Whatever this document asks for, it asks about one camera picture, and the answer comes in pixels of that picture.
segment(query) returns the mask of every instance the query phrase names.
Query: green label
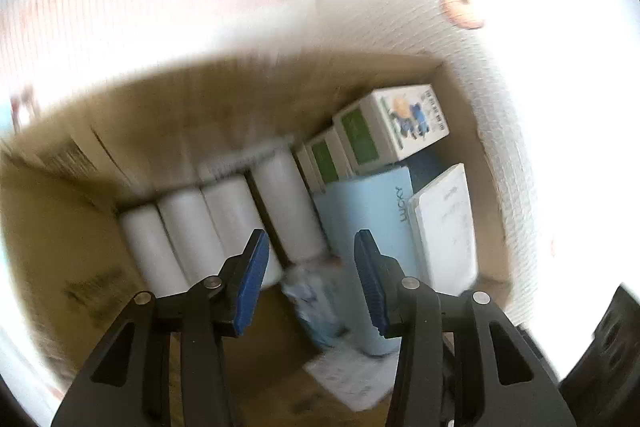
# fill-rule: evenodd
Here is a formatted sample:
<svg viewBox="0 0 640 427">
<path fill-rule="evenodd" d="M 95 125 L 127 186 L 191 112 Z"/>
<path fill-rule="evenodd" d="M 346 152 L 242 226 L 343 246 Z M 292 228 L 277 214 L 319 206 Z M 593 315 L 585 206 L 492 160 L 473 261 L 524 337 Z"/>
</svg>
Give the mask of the green label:
<svg viewBox="0 0 640 427">
<path fill-rule="evenodd" d="M 311 152 L 318 164 L 318 170 L 324 183 L 338 181 L 338 171 L 335 169 L 334 160 L 331 158 L 329 146 L 325 140 L 320 140 L 311 146 Z"/>
<path fill-rule="evenodd" d="M 342 126 L 356 156 L 359 165 L 372 162 L 380 158 L 376 144 L 373 142 L 369 126 L 360 108 L 348 112 L 342 117 Z"/>
</svg>

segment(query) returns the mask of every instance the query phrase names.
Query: paper towel roll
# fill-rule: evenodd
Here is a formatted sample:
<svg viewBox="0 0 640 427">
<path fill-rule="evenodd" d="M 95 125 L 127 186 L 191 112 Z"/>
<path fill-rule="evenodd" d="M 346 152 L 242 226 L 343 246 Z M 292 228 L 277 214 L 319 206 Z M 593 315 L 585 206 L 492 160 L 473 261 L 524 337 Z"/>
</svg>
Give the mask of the paper towel roll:
<svg viewBox="0 0 640 427">
<path fill-rule="evenodd" d="M 173 192 L 158 207 L 189 284 L 217 275 L 228 256 L 199 188 Z"/>
<path fill-rule="evenodd" d="M 124 212 L 120 226 L 142 277 L 156 297 L 189 289 L 155 205 Z"/>
<path fill-rule="evenodd" d="M 215 185 L 209 185 L 203 188 L 202 193 L 225 253 L 241 254 L 254 229 L 264 230 L 244 176 L 232 176 Z M 274 285 L 280 277 L 282 277 L 282 267 L 270 243 L 269 262 L 262 280 L 262 287 Z"/>
<path fill-rule="evenodd" d="M 328 247 L 291 153 L 278 152 L 251 173 L 289 259 L 302 263 L 324 255 Z"/>
</svg>

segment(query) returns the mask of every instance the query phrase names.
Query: white booklet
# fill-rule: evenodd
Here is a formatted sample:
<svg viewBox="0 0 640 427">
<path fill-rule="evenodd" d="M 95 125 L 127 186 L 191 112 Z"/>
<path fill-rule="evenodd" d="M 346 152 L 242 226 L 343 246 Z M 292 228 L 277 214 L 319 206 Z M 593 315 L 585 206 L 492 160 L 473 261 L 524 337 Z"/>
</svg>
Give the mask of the white booklet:
<svg viewBox="0 0 640 427">
<path fill-rule="evenodd" d="M 420 272 L 436 292 L 460 295 L 478 277 L 465 166 L 447 169 L 409 199 Z"/>
</svg>

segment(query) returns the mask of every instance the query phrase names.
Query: orange donut pattern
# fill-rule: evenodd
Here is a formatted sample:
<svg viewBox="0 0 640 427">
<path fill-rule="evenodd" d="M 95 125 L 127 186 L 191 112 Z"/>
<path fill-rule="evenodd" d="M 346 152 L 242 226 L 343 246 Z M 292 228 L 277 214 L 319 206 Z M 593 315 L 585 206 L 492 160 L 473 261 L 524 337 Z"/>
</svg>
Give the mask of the orange donut pattern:
<svg viewBox="0 0 640 427">
<path fill-rule="evenodd" d="M 471 0 L 442 0 L 444 13 L 456 26 L 465 30 L 476 30 L 484 26 Z"/>
</svg>

